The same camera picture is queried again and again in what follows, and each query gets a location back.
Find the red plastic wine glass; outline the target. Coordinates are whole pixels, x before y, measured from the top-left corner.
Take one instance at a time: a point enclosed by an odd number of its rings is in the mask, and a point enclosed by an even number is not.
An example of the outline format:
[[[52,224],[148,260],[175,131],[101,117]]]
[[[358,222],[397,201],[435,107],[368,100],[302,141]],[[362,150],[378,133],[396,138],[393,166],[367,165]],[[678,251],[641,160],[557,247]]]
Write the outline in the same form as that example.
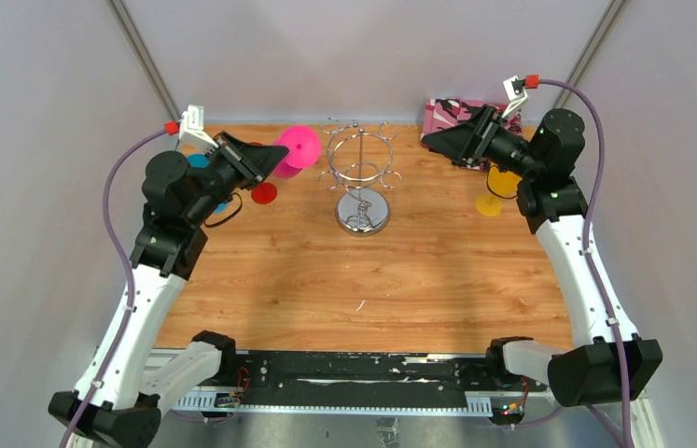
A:
[[[265,180],[251,190],[250,196],[254,203],[266,205],[272,203],[278,196],[277,187],[270,181],[277,166],[274,166]]]

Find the pink plastic wine glass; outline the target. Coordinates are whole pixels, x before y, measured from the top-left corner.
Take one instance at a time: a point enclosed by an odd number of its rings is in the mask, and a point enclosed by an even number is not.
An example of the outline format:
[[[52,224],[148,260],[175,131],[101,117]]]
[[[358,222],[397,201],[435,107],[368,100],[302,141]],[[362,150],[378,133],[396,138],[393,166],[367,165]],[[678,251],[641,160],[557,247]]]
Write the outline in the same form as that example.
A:
[[[298,175],[303,169],[313,166],[321,156],[320,137],[308,126],[286,128],[275,144],[288,149],[288,154],[272,172],[278,178],[288,179]]]

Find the blue plastic wine glass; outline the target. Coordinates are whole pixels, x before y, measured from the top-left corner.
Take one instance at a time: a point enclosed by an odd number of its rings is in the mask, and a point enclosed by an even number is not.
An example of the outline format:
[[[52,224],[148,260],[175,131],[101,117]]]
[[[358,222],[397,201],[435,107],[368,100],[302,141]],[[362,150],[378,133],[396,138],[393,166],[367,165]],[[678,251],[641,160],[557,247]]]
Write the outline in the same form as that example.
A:
[[[208,160],[202,153],[192,153],[187,156],[189,164],[194,168],[205,168],[208,164]],[[228,207],[227,203],[220,204],[214,211],[214,214],[219,214],[224,212]]]

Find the yellow plastic wine glass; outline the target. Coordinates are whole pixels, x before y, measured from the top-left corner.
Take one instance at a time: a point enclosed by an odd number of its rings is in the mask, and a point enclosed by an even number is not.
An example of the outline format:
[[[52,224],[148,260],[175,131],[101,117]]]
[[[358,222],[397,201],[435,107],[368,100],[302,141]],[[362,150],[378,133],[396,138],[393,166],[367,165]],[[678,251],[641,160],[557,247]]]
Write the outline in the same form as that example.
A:
[[[485,217],[498,216],[503,209],[503,202],[517,198],[518,184],[522,178],[512,171],[491,165],[486,176],[487,191],[475,199],[475,208]]]

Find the chrome wire glass rack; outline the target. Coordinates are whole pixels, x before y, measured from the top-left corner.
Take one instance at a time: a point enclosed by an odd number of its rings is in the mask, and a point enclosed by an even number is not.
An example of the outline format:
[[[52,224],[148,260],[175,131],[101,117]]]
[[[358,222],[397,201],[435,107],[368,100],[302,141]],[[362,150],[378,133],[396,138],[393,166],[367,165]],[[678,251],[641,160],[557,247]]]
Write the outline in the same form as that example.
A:
[[[369,237],[382,231],[392,213],[385,190],[392,190],[403,181],[393,168],[392,142],[398,133],[388,134],[388,122],[371,130],[356,121],[349,123],[329,118],[320,126],[328,136],[325,145],[327,168],[318,176],[328,175],[333,181],[330,190],[340,189],[334,215],[340,228],[356,237]]]

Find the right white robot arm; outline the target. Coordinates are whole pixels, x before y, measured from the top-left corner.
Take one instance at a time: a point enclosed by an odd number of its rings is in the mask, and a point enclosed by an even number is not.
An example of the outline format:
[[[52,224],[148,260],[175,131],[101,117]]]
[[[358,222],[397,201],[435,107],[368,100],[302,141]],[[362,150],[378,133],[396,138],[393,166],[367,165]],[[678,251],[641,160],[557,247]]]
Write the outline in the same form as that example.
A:
[[[577,113],[557,108],[525,139],[506,129],[496,108],[484,105],[467,121],[422,138],[425,147],[458,165],[486,159],[520,177],[516,203],[557,276],[574,346],[561,351],[529,337],[494,339],[485,376],[502,390],[522,376],[538,381],[564,407],[631,402],[663,359],[659,343],[642,338],[622,310],[602,261],[592,255],[591,213],[572,175],[584,131]]]

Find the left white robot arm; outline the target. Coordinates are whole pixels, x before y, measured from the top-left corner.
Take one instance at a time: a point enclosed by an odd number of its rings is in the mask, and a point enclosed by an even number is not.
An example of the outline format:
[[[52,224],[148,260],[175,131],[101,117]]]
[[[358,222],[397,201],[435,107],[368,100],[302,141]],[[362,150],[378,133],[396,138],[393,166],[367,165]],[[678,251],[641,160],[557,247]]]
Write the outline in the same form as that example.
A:
[[[147,447],[161,420],[190,390],[247,383],[228,336],[204,330],[158,370],[146,363],[160,327],[191,277],[207,243],[209,217],[240,189],[254,189],[284,160],[287,147],[244,142],[229,133],[196,133],[203,167],[176,150],[146,164],[143,226],[132,250],[118,258],[126,285],[93,359],[73,389],[48,406],[65,427],[61,446],[75,436],[110,447]]]

